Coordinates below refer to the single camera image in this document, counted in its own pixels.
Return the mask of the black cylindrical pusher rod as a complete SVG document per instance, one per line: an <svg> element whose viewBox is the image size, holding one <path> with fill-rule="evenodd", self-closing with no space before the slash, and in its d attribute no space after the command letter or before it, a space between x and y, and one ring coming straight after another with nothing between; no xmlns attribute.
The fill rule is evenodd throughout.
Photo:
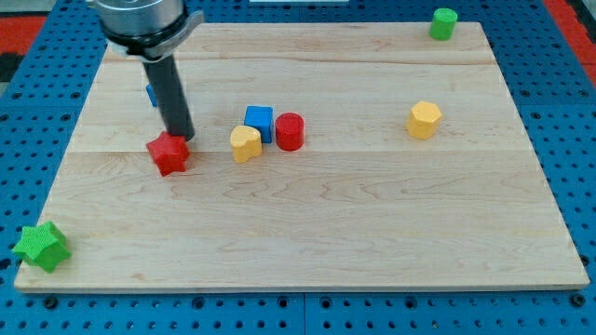
<svg viewBox="0 0 596 335"><path fill-rule="evenodd" d="M182 136L186 141L193 139L195 128L174 56L145 62L143 68L154 91L165 130L172 136Z"/></svg>

